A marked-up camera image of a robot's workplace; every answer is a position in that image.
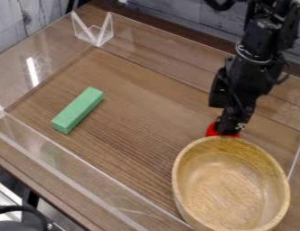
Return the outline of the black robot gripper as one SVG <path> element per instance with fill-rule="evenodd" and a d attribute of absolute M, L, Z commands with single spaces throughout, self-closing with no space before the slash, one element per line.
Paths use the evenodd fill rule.
<path fill-rule="evenodd" d="M 222 110 L 214 123 L 218 135 L 238 135 L 255 110 L 255 102 L 289 75 L 281 77 L 286 59 L 279 54 L 266 62 L 251 62 L 241 55 L 227 58 L 215 74 L 207 105 Z"/>

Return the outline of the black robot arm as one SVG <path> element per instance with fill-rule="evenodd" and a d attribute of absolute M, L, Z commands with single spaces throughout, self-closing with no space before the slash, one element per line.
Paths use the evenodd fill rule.
<path fill-rule="evenodd" d="M 215 74 L 207 105 L 222 110 L 206 129 L 207 136 L 237 137 L 255 111 L 255 102 L 290 77 L 283 52 L 298 39 L 300 0 L 206 0 L 217 11 L 247 3 L 243 37 L 235 55 Z"/>

